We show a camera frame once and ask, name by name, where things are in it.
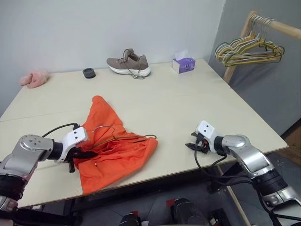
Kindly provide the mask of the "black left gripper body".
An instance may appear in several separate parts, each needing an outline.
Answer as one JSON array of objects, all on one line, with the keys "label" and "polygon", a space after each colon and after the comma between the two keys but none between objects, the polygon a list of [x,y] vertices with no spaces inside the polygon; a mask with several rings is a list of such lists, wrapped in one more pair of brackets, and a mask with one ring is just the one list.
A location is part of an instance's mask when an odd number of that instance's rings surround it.
[{"label": "black left gripper body", "polygon": [[69,162],[74,162],[74,158],[75,159],[81,159],[82,158],[82,151],[81,151],[80,148],[73,147],[69,151]]}]

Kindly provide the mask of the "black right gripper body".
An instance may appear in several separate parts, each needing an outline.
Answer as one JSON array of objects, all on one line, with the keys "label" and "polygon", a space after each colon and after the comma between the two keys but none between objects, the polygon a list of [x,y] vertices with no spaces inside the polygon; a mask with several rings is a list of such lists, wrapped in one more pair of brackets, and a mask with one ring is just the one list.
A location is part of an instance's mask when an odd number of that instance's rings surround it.
[{"label": "black right gripper body", "polygon": [[208,141],[200,133],[196,136],[195,150],[204,154],[207,154],[210,151]]}]

